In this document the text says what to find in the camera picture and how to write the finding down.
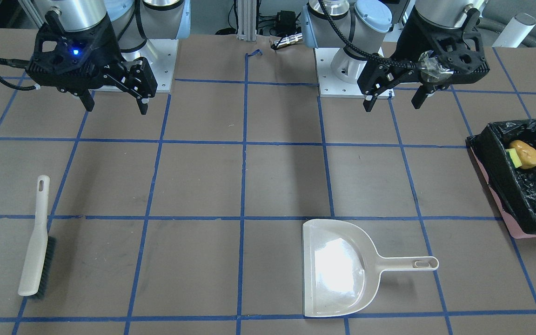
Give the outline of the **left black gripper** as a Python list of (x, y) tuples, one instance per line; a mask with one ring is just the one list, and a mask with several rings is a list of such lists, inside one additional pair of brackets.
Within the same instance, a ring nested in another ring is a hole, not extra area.
[[(426, 19), (417, 8), (411, 10), (391, 59), (426, 67), (420, 74), (422, 84), (411, 98), (415, 109), (421, 108), (442, 84), (471, 84), (489, 74), (481, 34), (476, 28), (479, 9), (469, 9), (465, 15), (459, 27), (443, 27)], [(371, 112), (378, 97), (398, 85), (402, 77), (403, 68), (367, 63), (357, 79), (364, 95), (364, 110)]]

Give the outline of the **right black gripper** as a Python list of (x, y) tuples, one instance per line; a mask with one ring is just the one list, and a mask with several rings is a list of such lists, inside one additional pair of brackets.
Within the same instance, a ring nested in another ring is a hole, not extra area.
[(69, 30), (64, 23), (67, 9), (49, 9), (39, 28), (28, 76), (40, 86), (57, 87), (78, 94), (87, 112), (95, 101), (89, 89), (113, 86), (136, 99), (141, 115), (155, 97), (158, 83), (147, 59), (125, 61), (106, 12), (98, 12), (95, 23)]

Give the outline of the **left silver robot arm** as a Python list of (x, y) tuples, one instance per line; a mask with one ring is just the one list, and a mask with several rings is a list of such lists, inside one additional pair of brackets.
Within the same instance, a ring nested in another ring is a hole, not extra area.
[(332, 70), (355, 83), (370, 112), (385, 91), (418, 83), (411, 104), (419, 109), (438, 90), (472, 84), (489, 74), (477, 29), (480, 0), (417, 0), (390, 56), (379, 54), (393, 13), (380, 0), (310, 0), (301, 12), (308, 47), (336, 47)]

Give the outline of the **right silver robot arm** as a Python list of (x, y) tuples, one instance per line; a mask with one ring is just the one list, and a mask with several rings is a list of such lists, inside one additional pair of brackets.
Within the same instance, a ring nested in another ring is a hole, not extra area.
[(91, 112), (91, 91), (114, 87), (134, 97), (140, 114), (154, 98), (160, 65), (143, 54), (151, 40), (184, 40), (189, 0), (37, 0), (43, 24), (26, 73), (37, 87), (79, 98)]

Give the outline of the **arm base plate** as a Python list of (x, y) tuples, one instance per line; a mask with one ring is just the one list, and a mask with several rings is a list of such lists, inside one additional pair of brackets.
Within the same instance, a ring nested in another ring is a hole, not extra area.
[(178, 46), (178, 40), (147, 40), (140, 49), (121, 55), (126, 61), (134, 61), (139, 57), (147, 59), (157, 82), (156, 92), (170, 93)]
[(321, 97), (364, 98), (357, 80), (366, 60), (354, 59), (342, 47), (319, 47), (314, 51)]

